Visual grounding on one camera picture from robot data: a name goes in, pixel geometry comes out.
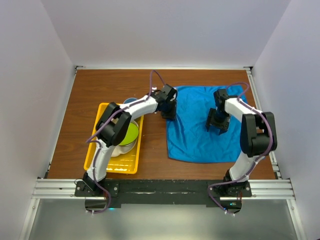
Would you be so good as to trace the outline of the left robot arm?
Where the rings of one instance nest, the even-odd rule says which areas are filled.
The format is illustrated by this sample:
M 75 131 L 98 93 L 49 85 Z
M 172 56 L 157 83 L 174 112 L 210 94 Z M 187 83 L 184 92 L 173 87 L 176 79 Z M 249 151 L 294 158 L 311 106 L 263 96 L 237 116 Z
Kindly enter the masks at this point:
M 110 192 L 104 186 L 107 166 L 113 151 L 125 139 L 130 123 L 155 112 L 160 112 L 164 119 L 174 120 L 177 96 L 177 89 L 165 84 L 162 89 L 130 103 L 109 103 L 95 125 L 95 133 L 87 140 L 89 144 L 95 144 L 96 149 L 90 167 L 81 180 L 75 181 L 74 195 L 109 197 Z

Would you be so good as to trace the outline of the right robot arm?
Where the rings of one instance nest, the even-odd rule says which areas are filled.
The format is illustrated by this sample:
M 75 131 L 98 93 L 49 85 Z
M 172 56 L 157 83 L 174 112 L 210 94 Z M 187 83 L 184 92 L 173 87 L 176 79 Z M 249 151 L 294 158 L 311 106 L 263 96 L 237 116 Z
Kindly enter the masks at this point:
M 275 116 L 272 112 L 262 112 L 245 103 L 239 96 L 229 95 L 227 89 L 213 93 L 215 108 L 209 110 L 205 128 L 218 130 L 218 134 L 228 131 L 231 117 L 240 123 L 240 155 L 226 172 L 223 182 L 209 186 L 211 192 L 222 196 L 235 196 L 246 188 L 251 172 L 257 164 L 278 146 Z

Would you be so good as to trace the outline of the blue cloth napkin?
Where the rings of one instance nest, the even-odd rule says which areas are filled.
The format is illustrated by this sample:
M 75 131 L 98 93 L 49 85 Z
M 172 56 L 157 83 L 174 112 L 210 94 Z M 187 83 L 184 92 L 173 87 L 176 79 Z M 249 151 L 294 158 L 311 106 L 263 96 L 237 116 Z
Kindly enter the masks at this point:
M 189 163 L 234 163 L 240 153 L 241 123 L 232 116 L 226 133 L 206 129 L 214 92 L 220 86 L 179 86 L 175 120 L 166 122 L 168 156 Z

